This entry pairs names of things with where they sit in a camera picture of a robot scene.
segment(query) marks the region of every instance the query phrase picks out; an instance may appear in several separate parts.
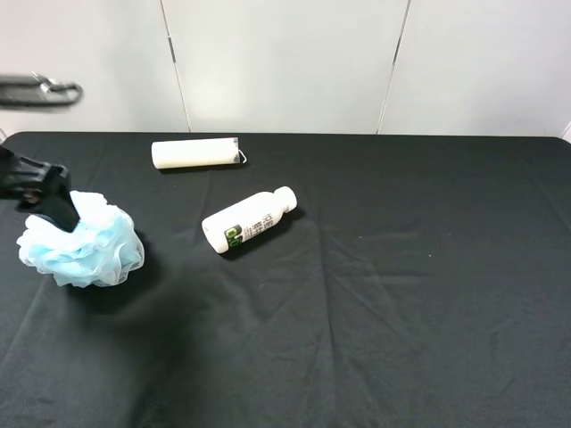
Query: white cabinet door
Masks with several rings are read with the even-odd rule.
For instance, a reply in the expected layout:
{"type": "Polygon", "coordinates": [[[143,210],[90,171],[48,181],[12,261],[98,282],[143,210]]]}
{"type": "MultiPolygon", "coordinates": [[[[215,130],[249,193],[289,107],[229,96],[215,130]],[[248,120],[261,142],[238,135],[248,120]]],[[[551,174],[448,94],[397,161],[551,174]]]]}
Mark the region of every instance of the white cabinet door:
{"type": "Polygon", "coordinates": [[[384,134],[561,136],[571,2],[412,0],[384,134]]]}
{"type": "Polygon", "coordinates": [[[193,131],[377,131],[406,0],[163,0],[193,131]]]}
{"type": "Polygon", "coordinates": [[[188,131],[159,0],[3,0],[0,73],[83,86],[65,112],[0,111],[22,130],[188,131]]]}

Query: green label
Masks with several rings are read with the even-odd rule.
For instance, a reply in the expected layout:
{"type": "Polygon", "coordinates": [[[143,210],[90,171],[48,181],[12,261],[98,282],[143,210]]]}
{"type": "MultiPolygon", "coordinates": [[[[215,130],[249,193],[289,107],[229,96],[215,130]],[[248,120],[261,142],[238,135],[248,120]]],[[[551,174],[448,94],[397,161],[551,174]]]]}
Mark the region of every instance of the green label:
{"type": "Polygon", "coordinates": [[[242,243],[242,228],[240,225],[235,225],[230,227],[224,232],[224,236],[226,236],[226,240],[228,241],[228,248],[237,247],[242,243]]]}

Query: table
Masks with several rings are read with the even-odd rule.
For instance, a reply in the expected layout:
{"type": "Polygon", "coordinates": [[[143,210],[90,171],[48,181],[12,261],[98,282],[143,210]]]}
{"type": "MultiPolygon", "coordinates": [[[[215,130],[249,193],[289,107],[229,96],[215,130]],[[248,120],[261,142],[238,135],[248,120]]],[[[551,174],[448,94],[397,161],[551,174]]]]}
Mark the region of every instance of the table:
{"type": "Polygon", "coordinates": [[[161,173],[151,142],[25,133],[135,221],[116,288],[24,267],[0,205],[0,426],[567,427],[571,146],[555,138],[238,135],[249,163],[161,173]],[[288,185],[224,256],[203,218],[288,185]]]}

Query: plastic bottle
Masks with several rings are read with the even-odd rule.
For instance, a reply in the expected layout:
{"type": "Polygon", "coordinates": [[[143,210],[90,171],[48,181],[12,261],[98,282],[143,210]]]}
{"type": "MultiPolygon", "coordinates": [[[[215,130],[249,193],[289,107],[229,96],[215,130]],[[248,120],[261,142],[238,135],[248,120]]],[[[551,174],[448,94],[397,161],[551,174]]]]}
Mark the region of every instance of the plastic bottle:
{"type": "Polygon", "coordinates": [[[274,193],[260,192],[203,220],[203,231],[212,248],[221,254],[276,225],[296,206],[295,193],[289,187],[274,193]]]}

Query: bottle cap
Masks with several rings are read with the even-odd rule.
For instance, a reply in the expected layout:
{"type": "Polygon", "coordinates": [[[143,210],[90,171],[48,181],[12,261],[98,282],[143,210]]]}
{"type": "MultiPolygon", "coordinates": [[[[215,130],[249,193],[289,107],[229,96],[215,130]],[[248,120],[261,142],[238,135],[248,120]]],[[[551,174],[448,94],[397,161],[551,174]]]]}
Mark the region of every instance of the bottle cap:
{"type": "Polygon", "coordinates": [[[277,196],[282,203],[284,212],[289,212],[297,207],[297,198],[295,197],[294,191],[289,187],[280,187],[274,192],[274,195],[277,196]]]}

